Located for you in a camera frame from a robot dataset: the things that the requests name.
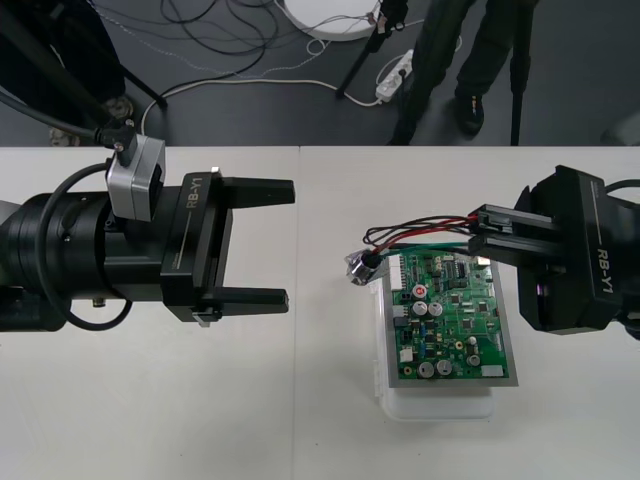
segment component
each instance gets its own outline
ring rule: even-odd
[[[502,365],[483,365],[480,368],[483,377],[504,377]]]
[[[442,315],[442,305],[439,303],[430,303],[428,307],[429,315],[432,317],[439,317]]]
[[[403,328],[409,326],[409,319],[407,317],[394,317],[393,325],[396,328]]]
[[[413,349],[406,347],[400,350],[400,363],[413,362]]]
[[[449,360],[439,360],[436,364],[436,370],[440,375],[447,376],[453,371],[453,366]]]
[[[427,287],[425,287],[424,285],[417,284],[415,287],[413,287],[413,290],[411,290],[411,293],[413,294],[414,298],[417,298],[418,300],[422,300],[427,296]]]
[[[422,317],[424,315],[427,314],[427,312],[429,311],[429,307],[427,306],[426,303],[424,302],[416,302],[413,304],[413,306],[411,307],[411,310],[413,311],[413,313],[415,313],[417,316]]]
[[[480,365],[480,357],[478,355],[470,355],[467,357],[467,364],[470,367],[477,367]]]
[[[418,376],[420,378],[431,378],[435,374],[433,365],[429,362],[423,362],[418,367]]]
[[[389,278],[391,280],[391,290],[394,292],[398,290],[404,290],[405,287],[405,274],[400,265],[401,258],[402,257],[400,255],[392,255],[387,259],[387,261],[389,262]]]

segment green circuit board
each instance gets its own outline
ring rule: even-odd
[[[392,263],[399,379],[509,378],[488,260],[412,249]]]

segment power strip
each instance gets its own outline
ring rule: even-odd
[[[393,96],[400,88],[402,84],[402,77],[400,76],[400,70],[404,70],[407,72],[405,75],[405,80],[409,78],[409,75],[413,71],[413,67],[411,65],[411,60],[413,59],[413,50],[409,50],[404,54],[393,70],[389,72],[389,75],[385,77],[385,79],[378,85],[376,88],[376,97],[383,102],[388,102],[393,98]]]

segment tripod leg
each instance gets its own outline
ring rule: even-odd
[[[355,63],[352,65],[351,70],[349,70],[349,73],[347,73],[347,76],[345,77],[342,84],[340,85],[340,88],[336,90],[337,98],[344,98],[345,90],[349,88],[349,85],[351,84],[355,76],[358,74],[360,69],[362,68],[362,65],[364,65],[364,62],[367,60],[368,56],[369,56],[369,51],[367,50],[367,47],[365,47],[365,49],[360,53],[360,56],[357,58]]]
[[[522,119],[522,99],[527,89],[529,70],[531,68],[531,30],[533,27],[533,11],[535,6],[528,2],[518,5],[516,33],[511,58],[511,92],[513,105],[511,109],[511,146],[520,144],[520,125]]]

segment leg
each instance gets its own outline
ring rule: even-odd
[[[434,0],[413,55],[413,85],[390,145],[408,145],[427,108],[431,92],[451,64],[455,43],[473,0]]]
[[[413,53],[413,70],[417,70],[419,68],[419,64],[424,61],[426,56],[430,55],[430,50],[432,49],[432,42],[436,35],[436,28],[439,25],[443,16],[448,15],[449,11],[447,8],[447,3],[449,0],[433,0],[431,5],[429,5],[429,11],[427,12],[427,17],[425,18],[424,23],[422,24],[422,31],[420,32],[420,36],[418,40],[416,40],[416,45],[414,47]],[[434,87],[440,85],[445,76],[447,75],[447,70],[451,66],[451,62],[453,61],[453,56],[456,52],[456,45],[458,43],[458,37],[460,36],[460,29],[462,28],[462,21],[464,17],[467,15],[469,8],[471,5],[475,3],[475,0],[466,0],[465,6],[463,7],[462,15],[459,17],[457,22],[457,27],[455,31],[455,36],[452,36],[452,41],[449,41],[446,45],[446,50],[442,62],[438,65],[438,75],[436,77],[436,83]]]
[[[491,88],[513,46],[516,3],[487,0],[487,11],[473,49],[458,75],[457,96],[482,96]]]

